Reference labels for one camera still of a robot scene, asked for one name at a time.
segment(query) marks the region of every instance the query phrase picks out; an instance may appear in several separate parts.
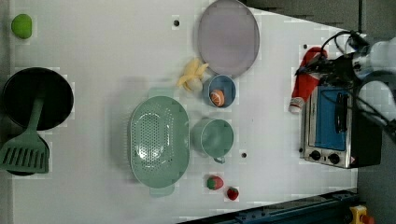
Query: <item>mug handle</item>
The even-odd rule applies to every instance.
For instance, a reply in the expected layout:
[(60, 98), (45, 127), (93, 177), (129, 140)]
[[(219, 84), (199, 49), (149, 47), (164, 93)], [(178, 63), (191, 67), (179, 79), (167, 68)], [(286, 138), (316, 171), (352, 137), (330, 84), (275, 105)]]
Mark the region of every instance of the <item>mug handle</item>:
[(218, 162), (220, 164), (224, 164), (225, 163), (225, 158), (224, 157), (214, 158), (213, 160), (215, 160), (215, 162)]

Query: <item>orange fruit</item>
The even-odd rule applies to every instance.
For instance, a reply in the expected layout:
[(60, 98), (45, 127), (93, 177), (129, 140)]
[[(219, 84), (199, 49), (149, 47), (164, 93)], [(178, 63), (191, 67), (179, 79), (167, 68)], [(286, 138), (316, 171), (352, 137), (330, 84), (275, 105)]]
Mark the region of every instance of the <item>orange fruit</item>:
[(210, 92), (210, 100), (212, 100), (215, 106), (221, 107), (224, 105), (224, 93), (219, 90)]

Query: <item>purple plate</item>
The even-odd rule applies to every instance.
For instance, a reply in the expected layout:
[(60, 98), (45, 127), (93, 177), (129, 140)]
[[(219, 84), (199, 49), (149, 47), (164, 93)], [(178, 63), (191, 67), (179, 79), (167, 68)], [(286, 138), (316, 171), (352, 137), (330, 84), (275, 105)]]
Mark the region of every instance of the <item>purple plate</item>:
[(236, 0), (219, 0), (204, 12), (198, 28), (198, 49), (218, 74), (238, 77), (257, 58), (260, 34), (250, 10)]

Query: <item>green ball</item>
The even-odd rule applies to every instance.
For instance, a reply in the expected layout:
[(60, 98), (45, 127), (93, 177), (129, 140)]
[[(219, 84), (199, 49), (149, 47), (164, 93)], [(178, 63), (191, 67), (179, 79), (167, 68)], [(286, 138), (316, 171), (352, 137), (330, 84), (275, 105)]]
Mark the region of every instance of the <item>green ball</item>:
[(11, 23), (11, 30), (15, 36), (27, 39), (32, 36), (32, 18), (26, 14), (20, 14)]

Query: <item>spatula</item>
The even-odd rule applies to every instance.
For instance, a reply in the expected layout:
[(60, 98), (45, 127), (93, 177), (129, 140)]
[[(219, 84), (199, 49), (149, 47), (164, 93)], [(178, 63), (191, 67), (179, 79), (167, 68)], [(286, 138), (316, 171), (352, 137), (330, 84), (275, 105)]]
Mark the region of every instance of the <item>spatula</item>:
[(25, 132), (0, 149), (0, 169), (38, 174), (49, 171), (49, 153), (37, 133), (43, 102), (43, 94), (38, 94)]

